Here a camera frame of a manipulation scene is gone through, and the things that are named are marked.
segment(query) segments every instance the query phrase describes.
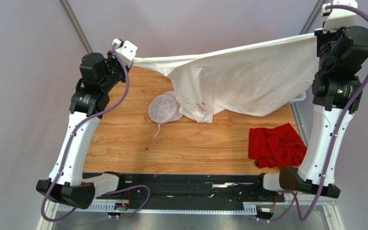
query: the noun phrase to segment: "wood grain surface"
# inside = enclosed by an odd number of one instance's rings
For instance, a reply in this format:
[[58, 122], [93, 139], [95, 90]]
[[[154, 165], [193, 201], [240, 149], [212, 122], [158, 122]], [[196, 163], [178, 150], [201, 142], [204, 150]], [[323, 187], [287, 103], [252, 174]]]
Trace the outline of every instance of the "wood grain surface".
[[[116, 103], [125, 85], [117, 84], [109, 93]], [[197, 123], [185, 116], [161, 126], [147, 114], [149, 103], [172, 91], [171, 81], [151, 70], [133, 67], [126, 99], [105, 114], [93, 135], [86, 157], [85, 172], [187, 174], [277, 173], [278, 168], [257, 168], [248, 158], [249, 129], [274, 128], [291, 123], [296, 128], [290, 106], [266, 117], [223, 111], [212, 124]]]

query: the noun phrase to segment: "pink strap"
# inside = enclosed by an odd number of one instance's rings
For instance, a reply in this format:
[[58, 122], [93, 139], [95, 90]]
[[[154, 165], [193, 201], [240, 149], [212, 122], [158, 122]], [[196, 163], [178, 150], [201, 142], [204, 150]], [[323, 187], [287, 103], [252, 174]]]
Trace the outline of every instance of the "pink strap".
[[154, 137], [153, 137], [153, 138], [155, 138], [155, 137], [160, 133], [160, 126], [161, 126], [161, 124], [160, 124], [160, 123], [158, 123], [157, 125], [158, 125], [158, 127], [159, 127], [159, 131], [157, 131], [156, 135], [154, 135]]

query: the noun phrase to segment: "pink rim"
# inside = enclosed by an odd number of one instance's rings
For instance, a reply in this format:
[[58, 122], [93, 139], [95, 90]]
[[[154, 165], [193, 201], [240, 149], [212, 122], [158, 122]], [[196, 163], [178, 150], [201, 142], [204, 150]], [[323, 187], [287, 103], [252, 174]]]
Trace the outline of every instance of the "pink rim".
[[[157, 98], [159, 98], [159, 97], [161, 97], [161, 96], [169, 96], [169, 97], [171, 97], [170, 95], [168, 95], [168, 94], [161, 94], [161, 95], [158, 95], [157, 97], [155, 97], [151, 102], [150, 102], [150, 104], [149, 104], [149, 106], [148, 106], [148, 108], [147, 108], [147, 114], [150, 116], [150, 106], [151, 106], [151, 104], [153, 104], [153, 102], [157, 99]], [[163, 125], [163, 124], [166, 124], [167, 122], [169, 122], [169, 121], [171, 121], [174, 117], [175, 117], [175, 115], [177, 114], [177, 112], [178, 112], [178, 108], [180, 107], [180, 105], [178, 104], [178, 102], [176, 101], [176, 99], [175, 98], [173, 98], [173, 100], [175, 101], [175, 103], [177, 104], [177, 107], [176, 107], [176, 109], [175, 109], [175, 112], [174, 112], [174, 114], [167, 120], [167, 121], [165, 121], [165, 122], [163, 122], [163, 123], [159, 123], [160, 125]]]

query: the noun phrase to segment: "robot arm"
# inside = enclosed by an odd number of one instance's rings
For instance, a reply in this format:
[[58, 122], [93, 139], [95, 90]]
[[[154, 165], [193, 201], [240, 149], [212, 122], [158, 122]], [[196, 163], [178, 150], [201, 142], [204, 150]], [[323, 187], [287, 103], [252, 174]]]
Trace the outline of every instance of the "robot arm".
[[[357, 7], [354, 0], [335, 0], [333, 4]], [[330, 156], [328, 150], [343, 108], [361, 85], [355, 74], [368, 58], [368, 29], [354, 25], [354, 13], [339, 9], [326, 11], [324, 8], [327, 5], [330, 4], [323, 5], [322, 15], [330, 16], [323, 28], [315, 31], [320, 62], [312, 84], [314, 121], [306, 157], [299, 168], [285, 166], [280, 173], [265, 174], [263, 187], [266, 190], [316, 194], [320, 178], [324, 177], [321, 195], [333, 198], [340, 195], [340, 189], [334, 185], [335, 163], [345, 130], [358, 109], [361, 94], [346, 112]], [[327, 173], [323, 174], [326, 162]]]
[[[119, 47], [116, 52], [129, 70], [133, 64], [137, 47], [129, 41], [115, 39], [113, 44]], [[89, 179], [82, 178], [82, 169], [93, 134], [102, 119], [102, 116], [94, 117], [84, 123], [77, 131], [73, 129], [86, 117], [102, 112], [109, 103], [110, 90], [119, 82], [126, 82], [123, 69], [114, 58], [113, 53], [108, 53], [104, 58], [100, 53], [87, 54], [82, 58], [80, 65], [82, 78], [76, 86], [76, 92], [71, 99], [69, 124], [67, 134], [73, 135], [73, 141], [69, 147], [62, 173], [50, 193], [51, 201], [86, 209], [95, 197], [107, 192], [123, 189], [124, 176], [120, 173], [105, 172], [100, 176]], [[69, 136], [65, 137], [59, 157], [48, 176], [47, 180], [39, 180], [36, 186], [42, 195], [47, 193], [52, 180], [60, 171], [63, 155]]]

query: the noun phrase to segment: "gray wall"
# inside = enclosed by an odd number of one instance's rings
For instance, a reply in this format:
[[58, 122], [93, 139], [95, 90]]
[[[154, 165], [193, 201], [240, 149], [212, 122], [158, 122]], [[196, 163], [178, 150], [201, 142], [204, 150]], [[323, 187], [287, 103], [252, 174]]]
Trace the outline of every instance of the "gray wall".
[[57, 1], [0, 1], [0, 230], [38, 224], [83, 55]]
[[316, 0], [70, 0], [95, 52], [115, 38], [138, 57], [202, 54], [298, 35]]
[[[357, 0], [358, 8], [368, 14], [368, 0]], [[357, 25], [368, 28], [367, 23], [357, 17]], [[361, 80], [368, 73], [368, 60], [358, 73]], [[299, 104], [305, 124], [311, 132], [313, 122], [312, 97]], [[368, 85], [354, 119], [347, 128], [337, 159], [336, 185], [342, 194], [337, 199], [340, 214], [348, 230], [368, 229]]]

